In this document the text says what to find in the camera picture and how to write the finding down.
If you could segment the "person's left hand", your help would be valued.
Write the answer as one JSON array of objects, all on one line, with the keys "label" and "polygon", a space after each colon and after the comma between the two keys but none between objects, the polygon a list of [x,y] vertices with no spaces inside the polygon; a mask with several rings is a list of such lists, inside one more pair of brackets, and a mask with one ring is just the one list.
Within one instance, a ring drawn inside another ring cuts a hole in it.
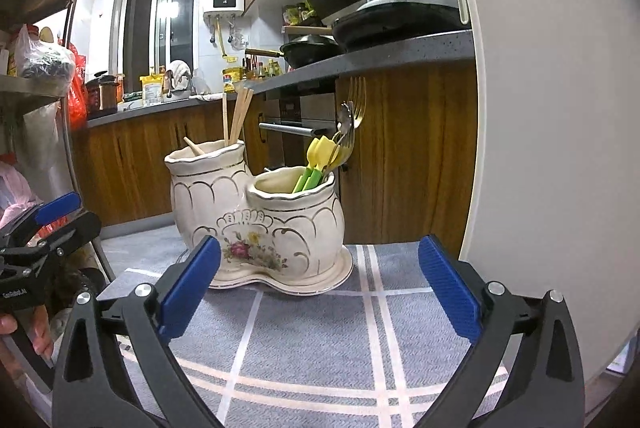
[{"label": "person's left hand", "polygon": [[32,341],[32,348],[38,356],[50,359],[53,352],[53,340],[49,328],[49,315],[44,305],[38,305],[21,311],[15,317],[10,313],[1,313],[1,335],[8,336],[23,327],[27,337]]}]

